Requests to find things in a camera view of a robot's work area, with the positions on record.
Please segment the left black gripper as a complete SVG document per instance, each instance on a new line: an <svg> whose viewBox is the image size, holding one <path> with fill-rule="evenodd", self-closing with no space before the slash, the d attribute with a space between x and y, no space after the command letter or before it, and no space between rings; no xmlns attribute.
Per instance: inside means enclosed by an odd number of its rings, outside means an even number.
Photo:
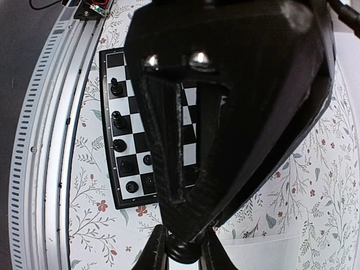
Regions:
<svg viewBox="0 0 360 270"><path fill-rule="evenodd" d="M198 179L197 83L220 84L223 224L296 149L329 105L334 35L326 1L152 1L135 11L125 58L141 79L181 84L185 201Z"/></svg>

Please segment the black chess bishop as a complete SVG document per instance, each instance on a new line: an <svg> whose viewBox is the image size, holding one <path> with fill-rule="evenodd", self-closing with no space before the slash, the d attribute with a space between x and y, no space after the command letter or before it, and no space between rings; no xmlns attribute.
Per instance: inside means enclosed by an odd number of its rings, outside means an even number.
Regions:
<svg viewBox="0 0 360 270"><path fill-rule="evenodd" d="M123 93L123 87L116 78L111 79L110 91L114 96L121 96Z"/></svg>

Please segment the black and white chessboard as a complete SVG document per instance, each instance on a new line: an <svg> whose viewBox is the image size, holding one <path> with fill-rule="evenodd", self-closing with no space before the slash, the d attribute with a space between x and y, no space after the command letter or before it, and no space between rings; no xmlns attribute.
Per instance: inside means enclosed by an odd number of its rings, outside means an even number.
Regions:
<svg viewBox="0 0 360 270"><path fill-rule="evenodd" d="M103 138L109 179L116 209L124 210L135 208L139 216L146 214L146 206L158 201L155 184L149 187L146 177L153 175L152 165L143 163L143 157L150 154L146 141L137 100L132 88L132 82L122 48L108 49L99 52L100 62L100 99ZM116 78L123 87L121 96L114 96L111 91L111 79ZM126 119L127 125L123 129L117 129L113 125L111 114L119 111ZM124 152L116 152L113 149L113 140L122 139L127 144ZM133 170L129 174L122 173L119 168L121 160L132 163ZM135 181L139 190L129 193L125 185L129 181Z"/></svg>

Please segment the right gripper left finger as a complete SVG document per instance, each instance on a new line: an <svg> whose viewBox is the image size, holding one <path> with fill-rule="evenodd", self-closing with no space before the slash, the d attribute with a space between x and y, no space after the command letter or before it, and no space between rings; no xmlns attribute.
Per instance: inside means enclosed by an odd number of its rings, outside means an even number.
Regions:
<svg viewBox="0 0 360 270"><path fill-rule="evenodd" d="M169 260L165 252L167 235L168 231L165 226L155 226L132 270L169 269Z"/></svg>

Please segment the black chess king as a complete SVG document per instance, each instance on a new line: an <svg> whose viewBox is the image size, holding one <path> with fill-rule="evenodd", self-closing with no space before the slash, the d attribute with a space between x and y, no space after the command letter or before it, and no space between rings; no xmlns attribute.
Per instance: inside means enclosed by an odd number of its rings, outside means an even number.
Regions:
<svg viewBox="0 0 360 270"><path fill-rule="evenodd" d="M113 125L117 129L123 129L127 125L126 119L121 115L119 111L113 111L111 114Z"/></svg>

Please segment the black chess piece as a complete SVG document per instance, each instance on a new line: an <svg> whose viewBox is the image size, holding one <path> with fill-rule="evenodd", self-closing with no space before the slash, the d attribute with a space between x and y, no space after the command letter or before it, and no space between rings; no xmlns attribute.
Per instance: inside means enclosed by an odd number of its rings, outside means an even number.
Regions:
<svg viewBox="0 0 360 270"><path fill-rule="evenodd" d="M129 174L133 170L133 165L129 161L121 160L119 163L119 168L122 173Z"/></svg>
<svg viewBox="0 0 360 270"><path fill-rule="evenodd" d="M137 192L139 190L139 185L135 181L129 181L125 185L125 189L130 194L133 194L133 193L135 193L135 192Z"/></svg>
<svg viewBox="0 0 360 270"><path fill-rule="evenodd" d="M173 234L166 238L165 252L170 259L181 264L193 264L201 257L201 246L183 242Z"/></svg>
<svg viewBox="0 0 360 270"><path fill-rule="evenodd" d="M154 186L154 177L153 175L148 175L145 179L146 181L146 184L149 186L149 187L153 187Z"/></svg>

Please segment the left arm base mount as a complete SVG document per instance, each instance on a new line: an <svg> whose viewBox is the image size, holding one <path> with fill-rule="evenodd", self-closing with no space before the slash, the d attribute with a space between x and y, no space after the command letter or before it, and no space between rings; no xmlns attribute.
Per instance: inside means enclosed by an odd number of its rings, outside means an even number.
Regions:
<svg viewBox="0 0 360 270"><path fill-rule="evenodd" d="M73 16L76 20L99 20L107 18L110 13L110 0L82 0L76 1L77 9Z"/></svg>

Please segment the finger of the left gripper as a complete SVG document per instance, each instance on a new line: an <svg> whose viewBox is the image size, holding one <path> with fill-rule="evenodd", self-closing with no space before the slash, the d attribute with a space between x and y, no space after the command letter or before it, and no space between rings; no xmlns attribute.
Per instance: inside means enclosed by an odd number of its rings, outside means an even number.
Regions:
<svg viewBox="0 0 360 270"><path fill-rule="evenodd" d="M217 162L216 136L219 130L221 98L224 93L220 84L197 83L197 151L200 155L198 179L195 186L179 207L181 221L170 231L183 242L194 242L198 235L210 225L219 214L218 204L224 194L219 177L215 175Z"/></svg>
<svg viewBox="0 0 360 270"><path fill-rule="evenodd" d="M150 147L157 198L164 225L181 231L180 207L185 201L183 177L181 84L144 75L139 108Z"/></svg>

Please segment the black chess pawn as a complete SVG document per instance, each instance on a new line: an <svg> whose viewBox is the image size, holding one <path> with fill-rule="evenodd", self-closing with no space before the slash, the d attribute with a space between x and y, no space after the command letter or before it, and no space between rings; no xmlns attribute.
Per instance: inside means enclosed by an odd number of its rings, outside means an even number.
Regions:
<svg viewBox="0 0 360 270"><path fill-rule="evenodd" d="M124 152L127 149L127 144L122 139L113 140L112 146L116 152Z"/></svg>
<svg viewBox="0 0 360 270"><path fill-rule="evenodd" d="M143 157L143 163L147 166L152 165L152 157L150 154L147 154Z"/></svg>

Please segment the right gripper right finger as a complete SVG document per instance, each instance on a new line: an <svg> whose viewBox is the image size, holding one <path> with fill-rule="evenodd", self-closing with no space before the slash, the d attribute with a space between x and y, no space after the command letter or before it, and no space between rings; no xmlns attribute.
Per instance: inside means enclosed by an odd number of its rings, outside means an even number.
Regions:
<svg viewBox="0 0 360 270"><path fill-rule="evenodd" d="M211 227L206 229L204 242L201 245L201 269L235 269L235 265L230 260L219 238Z"/></svg>

